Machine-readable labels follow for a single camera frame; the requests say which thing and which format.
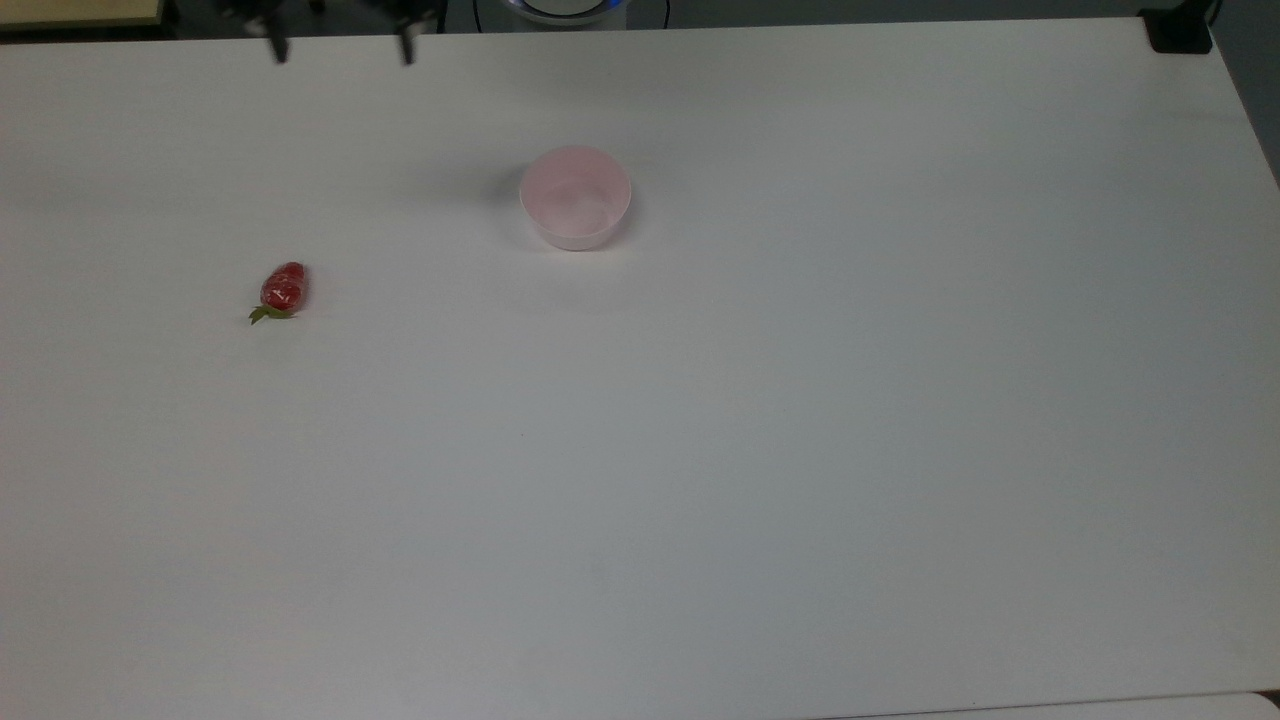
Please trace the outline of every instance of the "plastic bowl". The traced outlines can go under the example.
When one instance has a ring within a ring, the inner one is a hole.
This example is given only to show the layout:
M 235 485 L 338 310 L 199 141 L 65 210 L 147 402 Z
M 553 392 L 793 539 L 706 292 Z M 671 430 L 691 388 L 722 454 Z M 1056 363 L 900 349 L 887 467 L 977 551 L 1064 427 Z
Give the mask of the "plastic bowl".
M 557 147 L 525 170 L 520 204 L 547 242 L 561 250 L 591 250 L 604 245 L 626 215 L 631 179 L 603 150 Z

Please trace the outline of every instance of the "white table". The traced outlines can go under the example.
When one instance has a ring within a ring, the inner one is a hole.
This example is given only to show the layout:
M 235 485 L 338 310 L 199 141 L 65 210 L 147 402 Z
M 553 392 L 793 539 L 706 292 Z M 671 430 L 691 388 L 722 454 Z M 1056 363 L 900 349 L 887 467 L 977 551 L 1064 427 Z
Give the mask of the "white table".
M 1280 720 L 1280 710 L 1257 694 L 1221 694 L 1125 702 L 1089 702 L 1002 710 L 893 715 L 893 720 Z
M 1280 192 L 1217 55 L 0 50 L 6 720 L 1280 687 Z M 568 142 L 634 176 L 602 252 L 515 201 Z M 250 327 L 293 259 L 314 302 Z

